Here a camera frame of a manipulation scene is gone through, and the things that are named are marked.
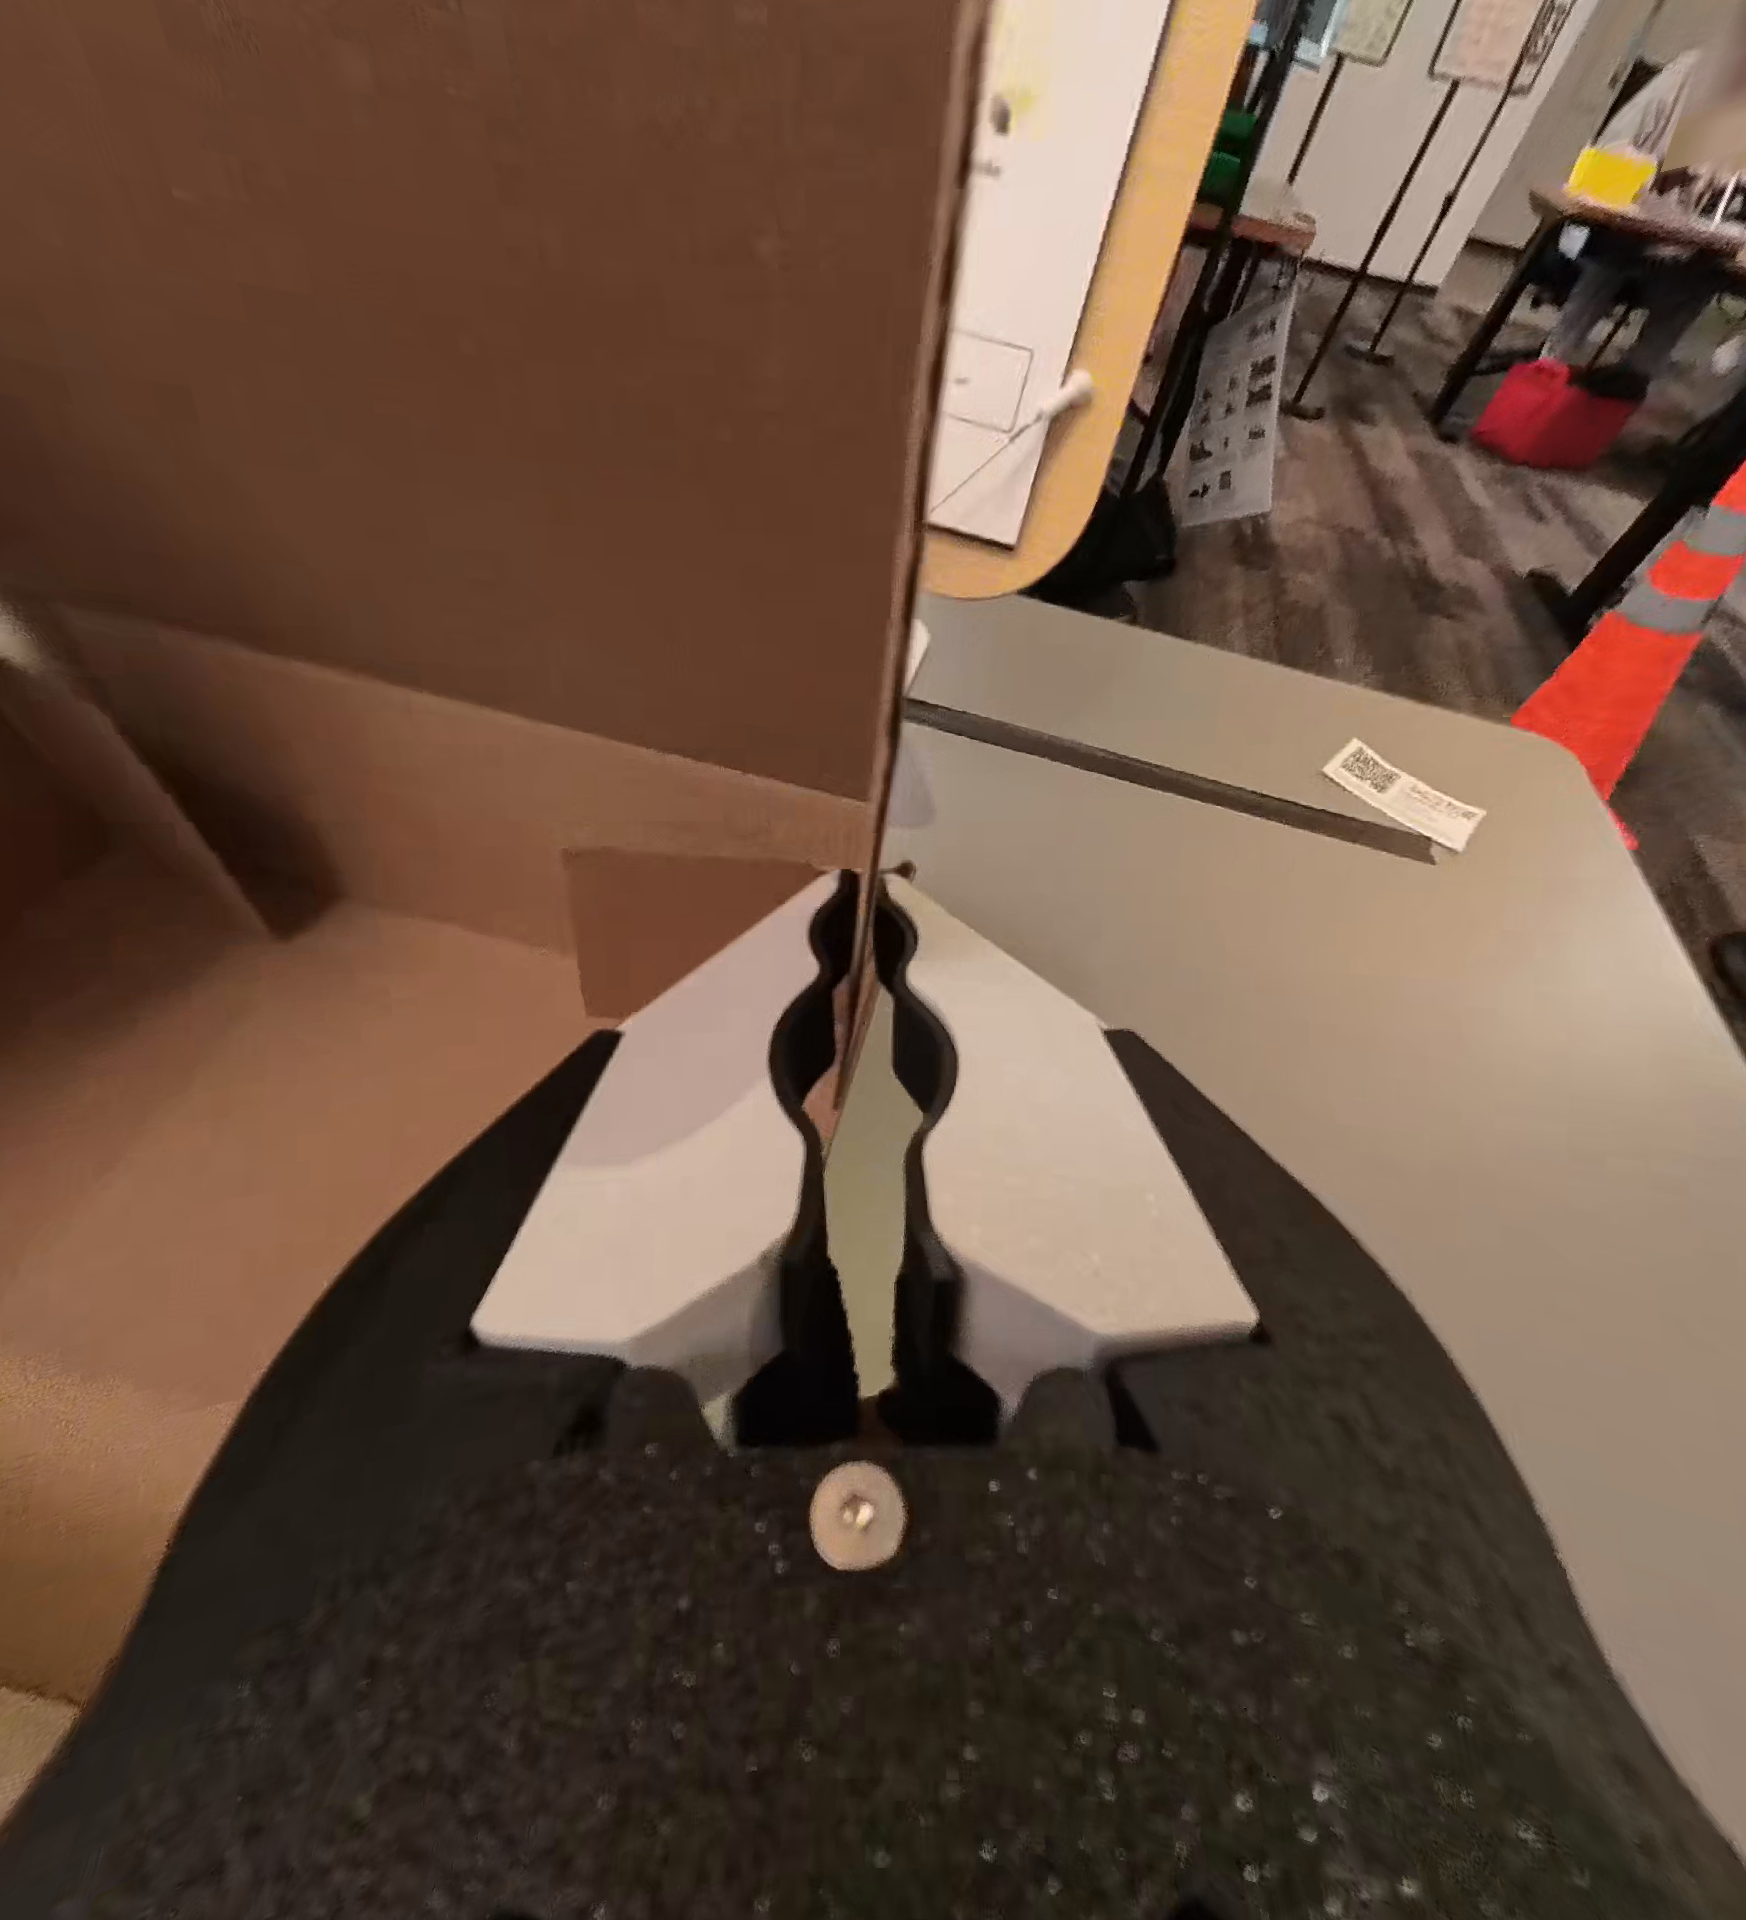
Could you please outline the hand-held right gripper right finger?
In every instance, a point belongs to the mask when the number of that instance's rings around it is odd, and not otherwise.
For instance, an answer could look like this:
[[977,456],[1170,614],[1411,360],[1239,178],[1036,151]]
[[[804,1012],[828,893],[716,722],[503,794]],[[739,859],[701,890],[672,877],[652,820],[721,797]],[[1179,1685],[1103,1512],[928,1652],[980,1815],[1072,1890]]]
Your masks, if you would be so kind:
[[914,1109],[887,1427],[989,1441],[1036,1380],[1251,1339],[1262,1315],[1113,1030],[908,876],[883,877],[873,932]]

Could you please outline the wooden instruction board with paper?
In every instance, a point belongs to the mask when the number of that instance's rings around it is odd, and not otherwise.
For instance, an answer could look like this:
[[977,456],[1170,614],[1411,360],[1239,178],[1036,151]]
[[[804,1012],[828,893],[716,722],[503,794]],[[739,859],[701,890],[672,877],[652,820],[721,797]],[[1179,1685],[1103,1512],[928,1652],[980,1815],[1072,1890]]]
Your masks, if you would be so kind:
[[917,591],[1076,546],[1175,278],[1251,2],[986,4]]

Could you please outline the leaning printed poster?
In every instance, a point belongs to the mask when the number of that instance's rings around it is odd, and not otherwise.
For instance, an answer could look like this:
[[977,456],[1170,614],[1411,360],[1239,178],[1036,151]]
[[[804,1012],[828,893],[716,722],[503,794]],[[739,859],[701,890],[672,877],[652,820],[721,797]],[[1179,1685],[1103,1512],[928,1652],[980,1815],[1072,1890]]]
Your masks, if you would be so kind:
[[1282,265],[1215,326],[1170,478],[1185,531],[1272,511],[1299,274]]

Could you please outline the white label sticker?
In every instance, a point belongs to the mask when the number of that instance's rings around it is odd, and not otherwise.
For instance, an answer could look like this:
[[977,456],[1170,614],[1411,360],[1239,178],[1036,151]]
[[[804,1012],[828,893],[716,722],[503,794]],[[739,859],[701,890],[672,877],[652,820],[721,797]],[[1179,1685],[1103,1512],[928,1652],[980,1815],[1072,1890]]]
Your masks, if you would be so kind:
[[1397,827],[1415,831],[1444,851],[1467,851],[1487,820],[1484,807],[1419,780],[1361,738],[1349,739],[1320,771]]

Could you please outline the red bag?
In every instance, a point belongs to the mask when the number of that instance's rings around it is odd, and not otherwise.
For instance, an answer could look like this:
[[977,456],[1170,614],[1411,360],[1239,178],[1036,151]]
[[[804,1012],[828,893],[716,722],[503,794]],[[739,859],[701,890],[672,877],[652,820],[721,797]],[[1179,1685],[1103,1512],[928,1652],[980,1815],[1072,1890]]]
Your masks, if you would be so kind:
[[1521,360],[1498,379],[1468,437],[1510,466],[1588,470],[1615,449],[1649,390],[1626,365]]

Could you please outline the orange traffic cone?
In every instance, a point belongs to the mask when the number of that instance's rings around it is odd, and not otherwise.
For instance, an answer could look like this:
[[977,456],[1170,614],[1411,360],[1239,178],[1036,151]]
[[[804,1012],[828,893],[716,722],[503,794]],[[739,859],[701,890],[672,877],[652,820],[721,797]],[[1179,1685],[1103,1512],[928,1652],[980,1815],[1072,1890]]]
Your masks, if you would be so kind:
[[1620,600],[1517,707],[1512,723],[1580,761],[1613,804],[1692,662],[1707,620],[1746,567],[1746,458],[1651,551]]

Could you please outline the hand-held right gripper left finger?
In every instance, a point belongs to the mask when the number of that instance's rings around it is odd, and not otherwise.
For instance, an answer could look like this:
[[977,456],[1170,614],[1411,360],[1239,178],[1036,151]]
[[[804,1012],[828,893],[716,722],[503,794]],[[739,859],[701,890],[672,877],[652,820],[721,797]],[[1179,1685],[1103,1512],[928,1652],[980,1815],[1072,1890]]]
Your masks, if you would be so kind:
[[671,1373],[744,1446],[857,1434],[825,1171],[859,921],[860,877],[819,876],[611,1033],[481,1348]]

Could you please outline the black sign stand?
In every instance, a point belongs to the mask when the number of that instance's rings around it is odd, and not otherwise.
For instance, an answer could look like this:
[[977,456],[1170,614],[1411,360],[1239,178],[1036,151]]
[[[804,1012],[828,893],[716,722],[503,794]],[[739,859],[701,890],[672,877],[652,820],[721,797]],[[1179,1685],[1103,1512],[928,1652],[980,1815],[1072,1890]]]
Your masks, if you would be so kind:
[[1500,130],[1510,104],[1535,86],[1535,76],[1547,60],[1544,54],[1535,54],[1536,42],[1544,37],[1538,25],[1542,12],[1547,12],[1544,4],[1526,2],[1468,2],[1454,4],[1452,8],[1451,19],[1437,43],[1434,60],[1430,62],[1430,77],[1443,88],[1443,93],[1430,126],[1389,203],[1389,216],[1374,236],[1379,243],[1398,221],[1462,91],[1484,91],[1490,96],[1490,104],[1471,150],[1458,164],[1452,180],[1446,182],[1439,208],[1421,236],[1411,262],[1405,272],[1395,278],[1389,304],[1380,317],[1367,338],[1349,348],[1349,354],[1369,367],[1389,369],[1395,364],[1391,335],[1397,320],[1419,289],[1428,257],[1452,221],[1465,188],[1481,170],[1487,148]]
[[[1326,107],[1349,63],[1365,67],[1384,67],[1389,63],[1412,5],[1412,2],[1349,2],[1341,8],[1335,63],[1320,93],[1320,109]],[[1313,390],[1339,327],[1346,317],[1349,305],[1357,295],[1358,282],[1361,275],[1352,275],[1341,289],[1341,304],[1322,327],[1307,367],[1300,372],[1293,395],[1287,400],[1287,414],[1294,419],[1313,421],[1322,418],[1322,404],[1313,398]]]

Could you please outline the white cardboard mailer box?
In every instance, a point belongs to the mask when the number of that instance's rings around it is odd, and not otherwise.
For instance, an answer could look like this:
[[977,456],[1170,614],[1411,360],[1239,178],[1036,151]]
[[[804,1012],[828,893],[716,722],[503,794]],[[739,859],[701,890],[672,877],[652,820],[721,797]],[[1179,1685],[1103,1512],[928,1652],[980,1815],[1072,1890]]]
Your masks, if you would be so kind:
[[980,4],[0,4],[0,1688],[592,1036],[871,864]]

